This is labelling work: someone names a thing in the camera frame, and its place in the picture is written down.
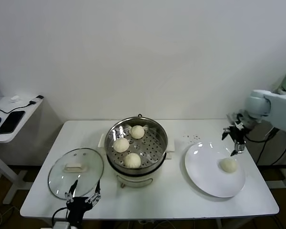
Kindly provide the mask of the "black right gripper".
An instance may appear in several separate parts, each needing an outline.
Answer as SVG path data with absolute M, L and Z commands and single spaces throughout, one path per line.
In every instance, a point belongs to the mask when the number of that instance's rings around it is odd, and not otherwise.
M 239 129 L 234 125 L 223 129 L 221 140 L 224 140 L 228 135 L 230 135 L 232 140 L 234 141 L 234 150 L 232 151 L 230 156 L 235 156 L 244 152 L 246 134 L 247 134 L 247 129 L 245 128 Z

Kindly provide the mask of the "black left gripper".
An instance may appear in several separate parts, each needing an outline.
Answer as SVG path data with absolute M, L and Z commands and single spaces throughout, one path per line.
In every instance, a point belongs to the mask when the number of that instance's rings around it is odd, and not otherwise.
M 73 194 L 76 190 L 77 184 L 78 180 L 76 180 L 71 185 L 68 192 L 65 192 L 66 200 L 70 200 L 70 202 L 66 204 L 67 209 L 69 210 L 67 221 L 69 222 L 70 226 L 73 227 L 81 227 L 85 212 L 92 209 L 92 203 L 97 203 L 101 199 L 100 180 L 97 182 L 97 185 L 94 189 L 94 193 L 90 197 L 73 198 Z

